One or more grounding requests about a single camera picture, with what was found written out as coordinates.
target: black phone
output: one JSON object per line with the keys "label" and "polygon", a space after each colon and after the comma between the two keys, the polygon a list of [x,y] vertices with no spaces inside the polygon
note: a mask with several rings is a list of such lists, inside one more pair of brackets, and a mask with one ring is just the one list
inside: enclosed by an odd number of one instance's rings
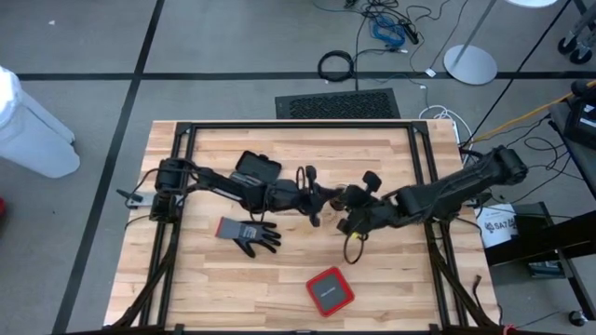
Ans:
{"label": "black phone", "polygon": [[281,164],[264,154],[245,151],[236,164],[236,171],[264,183],[274,183],[281,172]]}

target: black metal frame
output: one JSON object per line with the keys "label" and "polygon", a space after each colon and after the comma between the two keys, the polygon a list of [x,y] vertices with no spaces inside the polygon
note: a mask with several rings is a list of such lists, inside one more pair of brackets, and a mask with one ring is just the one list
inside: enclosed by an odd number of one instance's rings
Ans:
{"label": "black metal frame", "polygon": [[560,261],[584,316],[596,320],[596,307],[571,262],[572,258],[596,253],[596,210],[571,220],[554,224],[544,203],[539,203],[545,218],[542,229],[485,249],[490,266],[510,261]]}
{"label": "black metal frame", "polygon": [[[176,133],[174,143],[172,144],[171,156],[178,157],[182,146],[183,136],[188,136],[186,144],[185,158],[192,159],[196,133],[200,129],[238,129],[238,128],[394,128],[404,129],[407,131],[410,142],[410,151],[412,153],[414,176],[417,183],[424,182],[424,174],[420,161],[418,144],[416,142],[416,133],[420,134],[424,146],[425,156],[428,164],[428,171],[431,181],[438,179],[437,167],[434,161],[432,143],[428,134],[427,121],[355,121],[355,122],[320,122],[320,121],[305,121],[305,122],[213,122],[213,123],[178,123],[176,126]],[[188,182],[188,175],[184,175],[184,181]],[[147,284],[142,289],[141,293],[132,304],[132,306],[125,312],[125,315],[115,322],[111,327],[103,330],[84,331],[71,333],[70,335],[206,335],[206,334],[235,334],[235,335],[299,335],[299,334],[330,334],[337,335],[337,331],[316,331],[316,330],[287,330],[287,331],[230,331],[230,330],[184,330],[184,325],[178,324],[174,330],[165,330],[166,318],[169,307],[169,295],[171,293],[172,278],[175,268],[176,253],[178,249],[178,242],[181,231],[182,216],[183,216],[184,200],[182,201],[177,217],[180,218],[172,224],[172,231],[169,240],[169,247],[165,256],[160,260],[161,247],[163,246],[163,239],[166,232],[166,223],[159,222],[156,230],[155,243],[153,254],[151,257],[150,271],[148,275]],[[438,325],[429,325],[429,330],[415,330],[415,331],[341,331],[346,335],[501,335],[504,328],[493,322],[480,306],[476,305],[474,300],[467,293],[462,286],[457,275],[457,266],[455,264],[455,255],[453,244],[449,235],[449,222],[440,222],[440,229],[442,234],[442,241],[444,245],[445,258],[440,254],[437,246],[433,224],[435,222],[427,221],[425,225],[425,235],[427,238],[428,257],[432,269],[433,282],[435,286],[435,293],[437,297],[437,305],[439,310],[440,322],[442,330]],[[164,278],[164,286],[162,290],[159,310],[157,315],[157,324],[147,326],[151,296],[153,296],[156,284]],[[453,326],[449,320],[449,309],[445,300],[445,290],[442,278],[445,278],[454,291],[454,302],[457,312],[459,325]],[[131,324],[137,314],[141,312],[140,324],[138,327],[131,327]],[[469,313],[477,327],[469,327],[467,325],[467,313]],[[526,330],[512,330],[510,335],[554,335],[541,332],[531,332]]]}
{"label": "black metal frame", "polygon": [[[426,159],[428,163],[428,170],[430,171],[430,180],[435,181],[438,179],[437,175],[437,168],[432,152],[432,144],[430,138],[428,136],[428,127],[426,121],[388,121],[388,122],[378,122],[378,121],[365,121],[365,122],[320,122],[320,121],[305,121],[305,122],[213,122],[213,123],[178,123],[176,126],[176,134],[174,138],[174,143],[172,144],[171,156],[178,157],[179,152],[182,145],[183,136],[188,136],[188,142],[186,145],[186,153],[185,158],[191,159],[193,158],[194,153],[194,146],[195,146],[195,139],[196,133],[200,129],[236,129],[236,128],[351,128],[351,127],[358,127],[358,128],[394,128],[394,129],[404,129],[408,133],[408,138],[410,142],[410,151],[412,154],[413,159],[413,170],[414,175],[416,177],[417,183],[424,183],[424,175],[422,170],[422,165],[420,162],[420,156],[418,153],[418,145],[416,143],[416,133],[419,133],[422,137],[422,142],[424,144]],[[183,210],[184,202],[181,203],[181,210]],[[151,263],[149,265],[149,274],[148,280],[152,278],[157,270],[159,265],[161,249],[163,246],[163,240],[165,237],[166,232],[166,223],[160,222],[157,226],[156,230],[156,237],[154,242],[154,247],[152,251]],[[176,248],[178,244],[178,238],[180,236],[180,227],[181,222],[175,222],[173,224],[172,232],[170,241],[173,240],[173,245]],[[426,235],[427,235],[427,243],[430,249],[431,244],[435,244],[435,235],[432,229],[432,226],[427,225],[425,227]],[[455,264],[455,256],[454,256],[454,249],[453,244],[451,241],[451,237],[447,230],[446,225],[441,225],[442,231],[442,239],[445,246],[445,255],[447,257],[447,263],[449,265],[450,270],[454,273],[455,278],[457,278],[457,266]],[[165,273],[164,279],[164,286],[161,295],[161,301],[159,304],[158,309],[158,316],[157,316],[157,325],[160,327],[165,327],[166,325],[166,317],[167,311],[169,307],[169,295],[171,292],[171,285],[172,285],[172,278],[173,278],[173,271],[175,267],[175,255],[174,260],[170,263],[169,269]],[[447,306],[447,302],[445,300],[445,290],[443,287],[443,281],[441,278],[440,270],[434,266],[432,259],[431,259],[431,267],[432,267],[432,275],[433,281],[435,285],[435,293],[437,296],[437,305],[439,308],[439,315],[440,315],[440,322],[443,328],[449,326],[449,309]],[[456,310],[458,313],[458,320],[461,326],[467,326],[467,314],[464,308],[463,303],[459,300],[457,295],[454,294],[455,303],[456,303]],[[147,326],[149,320],[149,313],[150,313],[150,306],[151,306],[151,298],[145,303],[144,307],[142,308],[141,318],[140,318],[140,326]],[[184,334],[200,334],[204,333],[202,331],[185,331]],[[288,332],[280,332],[280,334],[289,334]],[[392,331],[391,333],[399,333],[399,334],[428,334],[429,332],[424,331]]]}

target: white trash can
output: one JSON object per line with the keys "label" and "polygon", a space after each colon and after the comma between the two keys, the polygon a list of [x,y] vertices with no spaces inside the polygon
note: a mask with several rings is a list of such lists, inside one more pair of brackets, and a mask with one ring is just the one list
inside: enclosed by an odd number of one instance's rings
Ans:
{"label": "white trash can", "polygon": [[0,67],[0,156],[59,178],[80,165],[74,140],[68,127],[20,88],[14,73]]}

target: white cable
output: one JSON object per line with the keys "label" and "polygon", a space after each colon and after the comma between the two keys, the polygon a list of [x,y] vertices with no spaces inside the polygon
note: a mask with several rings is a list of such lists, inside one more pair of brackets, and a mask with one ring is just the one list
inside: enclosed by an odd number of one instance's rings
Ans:
{"label": "white cable", "polygon": [[[422,110],[422,112],[420,112],[420,114],[418,115],[418,118],[419,119],[424,118],[423,117],[424,114],[426,112],[430,111],[433,108],[440,108],[441,109],[440,113],[435,114],[432,117],[433,119],[449,119],[449,120],[452,120],[453,122],[455,122],[454,119],[453,119],[453,116],[455,116],[464,125],[464,127],[466,128],[467,133],[470,136],[470,142],[473,142],[474,141],[474,139],[471,138],[471,136],[472,136],[472,130],[469,128],[469,126],[467,125],[466,121],[464,121],[464,119],[461,116],[459,116],[456,112],[454,112],[452,110],[448,110],[445,106],[432,105],[432,106],[426,107],[425,109]],[[468,149],[469,150],[472,150],[472,147],[473,146],[474,146],[473,144],[470,144],[470,146],[469,146]],[[464,157],[464,165],[467,163],[467,160],[468,159],[469,159],[469,154],[467,154],[466,157]]]}

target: gray floor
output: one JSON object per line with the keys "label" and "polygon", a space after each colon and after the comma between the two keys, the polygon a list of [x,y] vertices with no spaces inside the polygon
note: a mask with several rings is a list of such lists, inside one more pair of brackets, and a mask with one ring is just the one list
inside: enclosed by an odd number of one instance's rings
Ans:
{"label": "gray floor", "polygon": [[[340,8],[343,1],[319,0]],[[494,55],[500,71],[516,71],[565,1],[530,10],[499,1],[474,44]],[[0,64],[18,74],[132,73],[139,57],[155,0],[5,0],[0,2]],[[400,1],[401,8],[414,1]],[[463,0],[445,6],[440,20],[420,20],[426,38],[413,66],[423,71],[433,61],[454,27]],[[488,0],[470,1],[448,46],[462,43]],[[439,0],[428,1],[438,9]],[[523,72],[594,71],[596,60],[571,64],[556,52],[556,43],[577,20],[570,5],[521,69]],[[314,8],[307,0],[166,0],[145,67],[150,73],[274,73],[314,72],[318,59],[332,49],[352,52],[361,17]],[[360,48],[382,47],[363,33]],[[411,71],[409,55],[385,54],[361,58],[362,71]],[[341,69],[342,63],[330,64]],[[433,69],[444,71],[441,58]],[[516,80],[497,104],[481,133],[559,98],[573,80]],[[449,79],[420,80],[431,104],[441,104],[475,127],[508,80],[469,87]],[[7,161],[0,161],[0,195],[9,213],[0,223],[0,333],[43,334],[51,331],[79,246],[108,148],[129,89],[129,81],[27,81],[23,87],[76,135],[81,168],[60,180],[48,180]],[[353,89],[353,82],[325,84],[321,80],[184,80],[141,82],[126,129],[114,176],[93,241],[88,266],[69,330],[102,325],[128,212],[116,188],[135,184],[153,120],[272,119],[276,96]],[[361,88],[393,88],[403,118],[415,118],[425,107],[419,86],[402,79],[379,84],[362,80]],[[478,148],[508,143],[512,132]],[[548,126],[535,135],[561,140]],[[528,165],[546,164],[548,153],[516,145]],[[577,174],[571,164],[567,172]],[[551,177],[534,169],[523,184],[495,189],[514,199]],[[35,202],[36,210],[29,205]],[[577,215],[595,202],[581,182],[561,176],[529,196],[545,201],[552,213]],[[584,281],[596,296],[593,258],[576,261]],[[552,312],[556,315],[527,329],[593,334],[596,325],[570,326],[566,314],[577,303],[566,281],[533,280],[520,265],[492,269],[506,323],[522,325]]]}

